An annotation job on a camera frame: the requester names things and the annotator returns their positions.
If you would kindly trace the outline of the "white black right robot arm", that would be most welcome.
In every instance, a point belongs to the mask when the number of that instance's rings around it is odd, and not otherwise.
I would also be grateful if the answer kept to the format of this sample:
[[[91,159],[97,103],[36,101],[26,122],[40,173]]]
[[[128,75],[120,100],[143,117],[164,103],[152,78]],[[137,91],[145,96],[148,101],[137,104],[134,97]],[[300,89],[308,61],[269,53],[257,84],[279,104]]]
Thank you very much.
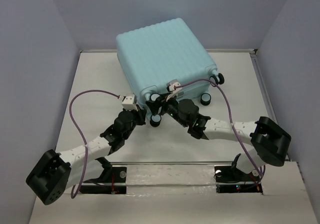
[[[204,116],[191,99],[177,101],[157,95],[146,102],[153,116],[168,114],[195,139],[238,141],[251,145],[252,150],[238,154],[231,166],[222,171],[226,182],[243,181],[244,177],[267,164],[282,167],[285,163],[291,136],[268,117],[257,121],[226,122]]]

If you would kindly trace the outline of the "light blue hard suitcase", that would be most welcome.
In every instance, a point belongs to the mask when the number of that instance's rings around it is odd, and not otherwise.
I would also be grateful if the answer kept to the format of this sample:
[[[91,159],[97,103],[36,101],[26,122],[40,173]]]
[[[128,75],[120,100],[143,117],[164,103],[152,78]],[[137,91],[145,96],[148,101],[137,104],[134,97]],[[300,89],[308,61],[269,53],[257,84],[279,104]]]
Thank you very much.
[[[178,101],[200,98],[202,105],[209,105],[210,81],[225,82],[215,61],[181,18],[119,34],[116,46],[123,73],[144,108],[146,101],[168,93],[175,82],[183,86]]]

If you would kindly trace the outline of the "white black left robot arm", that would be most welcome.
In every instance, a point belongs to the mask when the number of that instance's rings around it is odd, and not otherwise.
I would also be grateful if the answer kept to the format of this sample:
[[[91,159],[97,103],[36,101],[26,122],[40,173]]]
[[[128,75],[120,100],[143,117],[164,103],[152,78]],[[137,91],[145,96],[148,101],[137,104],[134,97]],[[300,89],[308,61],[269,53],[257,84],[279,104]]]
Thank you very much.
[[[145,125],[146,114],[146,109],[124,109],[110,127],[88,144],[60,153],[46,151],[27,176],[26,184],[43,204],[49,205],[77,183],[72,177],[79,169],[85,171],[91,161],[99,163],[93,171],[97,180],[108,180],[111,169],[105,157],[122,148],[136,126]]]

